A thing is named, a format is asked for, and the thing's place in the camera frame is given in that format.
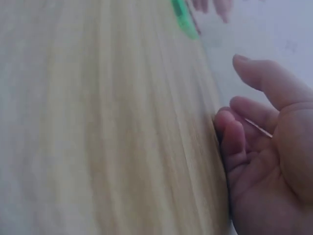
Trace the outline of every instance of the wooden surface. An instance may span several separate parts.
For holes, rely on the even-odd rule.
[[[225,234],[216,97],[169,0],[0,1],[0,234]]]

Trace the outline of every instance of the skin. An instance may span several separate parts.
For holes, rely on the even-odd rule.
[[[193,6],[196,10],[203,13],[209,12],[209,0],[192,0]],[[233,6],[233,0],[213,0],[216,13],[221,17],[224,23],[229,21],[229,13]]]
[[[236,231],[313,234],[313,91],[273,61],[233,65],[273,105],[235,97],[214,119]]]

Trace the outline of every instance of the fingernail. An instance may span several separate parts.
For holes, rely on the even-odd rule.
[[[227,13],[222,13],[220,14],[221,19],[223,20],[223,22],[226,24],[229,22],[229,16]]]
[[[236,54],[236,55],[234,56],[234,59],[240,60],[240,61],[248,61],[248,60],[250,60],[248,57],[245,57],[245,56],[243,56],[243,55],[238,55],[238,54]]]

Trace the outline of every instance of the finger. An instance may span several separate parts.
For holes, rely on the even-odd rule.
[[[232,1],[230,0],[213,0],[216,13],[222,18],[224,23],[229,22],[229,12],[232,8]]]
[[[209,11],[209,0],[201,0],[201,5],[202,5],[202,11],[203,13],[208,13]]]
[[[197,11],[201,10],[200,0],[192,0],[193,6]]]
[[[248,163],[245,143],[245,132],[241,123],[235,120],[229,123],[225,129],[221,144],[222,156],[227,172]]]
[[[235,117],[228,110],[220,109],[214,118],[214,126],[217,132],[224,135],[225,128],[235,120]]]
[[[247,122],[242,116],[237,114],[235,111],[233,111],[229,107],[223,107],[220,109],[221,111],[227,111],[231,113],[232,116],[234,116],[235,120],[240,122],[241,125],[244,128],[245,131],[245,137],[248,142],[248,145],[251,145],[252,143],[255,142],[257,138],[259,138],[263,133],[255,126],[253,126],[251,123]]]
[[[240,96],[232,98],[230,107],[243,118],[273,135],[279,115],[276,109]]]
[[[243,82],[263,91],[279,111],[292,104],[313,102],[312,89],[276,62],[235,55],[233,65]]]

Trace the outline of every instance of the green object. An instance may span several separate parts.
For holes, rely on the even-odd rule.
[[[191,39],[198,38],[198,32],[190,15],[185,0],[171,0],[178,24]]]

